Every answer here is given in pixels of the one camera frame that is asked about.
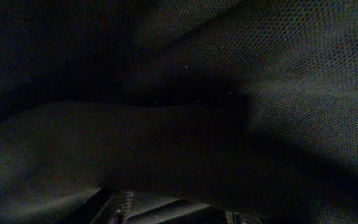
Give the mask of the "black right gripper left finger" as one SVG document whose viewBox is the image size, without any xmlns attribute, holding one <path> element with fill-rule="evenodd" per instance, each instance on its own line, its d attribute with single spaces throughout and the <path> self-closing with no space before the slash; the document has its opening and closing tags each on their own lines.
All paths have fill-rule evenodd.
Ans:
<svg viewBox="0 0 358 224">
<path fill-rule="evenodd" d="M 131 191 L 101 189 L 57 224 L 127 223 L 133 194 Z"/>
</svg>

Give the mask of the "black polo shirt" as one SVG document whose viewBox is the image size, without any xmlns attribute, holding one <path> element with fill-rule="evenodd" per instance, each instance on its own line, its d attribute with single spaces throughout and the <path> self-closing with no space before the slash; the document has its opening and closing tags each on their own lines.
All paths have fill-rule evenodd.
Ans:
<svg viewBox="0 0 358 224">
<path fill-rule="evenodd" d="M 0 223 L 101 189 L 358 223 L 358 1 L 0 1 Z"/>
</svg>

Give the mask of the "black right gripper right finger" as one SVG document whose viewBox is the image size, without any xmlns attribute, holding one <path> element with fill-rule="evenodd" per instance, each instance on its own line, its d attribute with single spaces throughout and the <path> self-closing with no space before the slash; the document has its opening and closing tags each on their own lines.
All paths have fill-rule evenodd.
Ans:
<svg viewBox="0 0 358 224">
<path fill-rule="evenodd" d="M 153 208 L 129 218 L 131 224 L 244 224 L 240 215 L 207 204 L 186 200 Z"/>
</svg>

